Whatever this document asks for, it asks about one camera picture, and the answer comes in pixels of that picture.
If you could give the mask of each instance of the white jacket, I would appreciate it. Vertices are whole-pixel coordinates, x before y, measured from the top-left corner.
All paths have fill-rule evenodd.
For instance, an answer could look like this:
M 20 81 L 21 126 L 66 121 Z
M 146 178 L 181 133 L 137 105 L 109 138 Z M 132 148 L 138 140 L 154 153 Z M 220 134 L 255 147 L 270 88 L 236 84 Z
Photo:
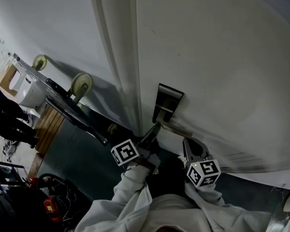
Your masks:
M 76 232 L 139 232 L 152 198 L 145 178 L 149 170 L 141 165 L 122 174 L 111 201 L 96 200 L 76 228 Z M 214 232 L 263 232 L 270 221 L 266 212 L 250 212 L 225 205 L 215 185 L 196 189 L 185 184 L 186 194 L 204 212 Z

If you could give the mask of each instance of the floor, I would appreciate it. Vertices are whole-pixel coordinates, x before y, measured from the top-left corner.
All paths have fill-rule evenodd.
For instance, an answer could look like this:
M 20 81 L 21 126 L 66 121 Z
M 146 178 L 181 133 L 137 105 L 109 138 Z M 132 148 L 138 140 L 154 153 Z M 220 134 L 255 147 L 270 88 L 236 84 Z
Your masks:
M 124 170 L 117 167 L 110 154 L 110 147 L 102 146 L 91 135 L 68 121 L 63 123 L 44 157 L 38 175 L 56 174 L 73 182 L 93 199 L 111 199 L 113 187 L 120 181 Z M 0 149 L 2 145 L 3 139 L 0 138 Z M 24 165 L 28 172 L 35 153 L 27 144 L 21 143 L 12 157 L 12 162 Z M 161 153 L 163 159 L 172 156 L 167 151 Z M 282 208 L 289 190 L 250 182 L 228 174 L 220 176 L 216 189 L 223 194 L 226 203 L 273 214 L 267 232 L 282 231 L 288 222 L 288 214 Z

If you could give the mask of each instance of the black and white marker cube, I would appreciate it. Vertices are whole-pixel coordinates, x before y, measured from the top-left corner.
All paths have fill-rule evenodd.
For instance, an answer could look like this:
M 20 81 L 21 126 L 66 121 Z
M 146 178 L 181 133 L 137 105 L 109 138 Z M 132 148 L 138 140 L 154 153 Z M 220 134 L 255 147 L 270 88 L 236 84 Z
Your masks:
M 214 184 L 221 174 L 217 160 L 206 160 L 191 163 L 187 176 L 196 187 Z
M 131 139 L 128 139 L 123 143 L 116 145 L 111 149 L 110 152 L 115 158 L 118 166 L 121 166 L 139 156 L 139 153 L 137 152 Z

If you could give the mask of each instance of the white caster wheel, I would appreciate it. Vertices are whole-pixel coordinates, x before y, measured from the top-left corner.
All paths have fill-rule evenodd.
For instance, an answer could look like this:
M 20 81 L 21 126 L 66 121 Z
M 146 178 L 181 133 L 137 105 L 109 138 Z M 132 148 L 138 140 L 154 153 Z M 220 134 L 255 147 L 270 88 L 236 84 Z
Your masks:
M 41 71 L 43 70 L 46 65 L 47 65 L 47 57 L 45 55 L 37 55 L 34 60 L 33 60 L 33 64 L 32 64 L 32 67 L 34 69 L 36 69 L 39 65 L 42 65 L 38 71 Z
M 78 91 L 81 90 L 84 84 L 88 85 L 88 89 L 83 96 L 85 96 L 88 93 L 88 91 L 91 89 L 93 85 L 93 80 L 89 74 L 79 73 L 73 78 L 73 81 L 71 83 L 71 93 L 76 96 Z

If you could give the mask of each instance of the dark floor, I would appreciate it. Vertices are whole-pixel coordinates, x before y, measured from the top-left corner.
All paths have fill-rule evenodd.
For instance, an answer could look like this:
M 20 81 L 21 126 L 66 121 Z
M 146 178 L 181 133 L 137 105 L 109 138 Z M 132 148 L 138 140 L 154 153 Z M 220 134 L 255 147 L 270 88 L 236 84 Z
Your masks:
M 73 182 L 93 199 L 111 199 L 113 187 L 124 170 L 117 166 L 110 150 L 110 146 L 102 146 L 97 139 L 65 120 L 44 158 L 39 175 L 58 175 Z M 160 154 L 164 160 L 172 156 L 167 151 Z M 228 174 L 220 176 L 216 190 L 223 194 L 226 203 L 247 210 L 267 211 L 274 214 L 273 221 L 286 222 L 282 208 L 289 190 L 277 190 Z

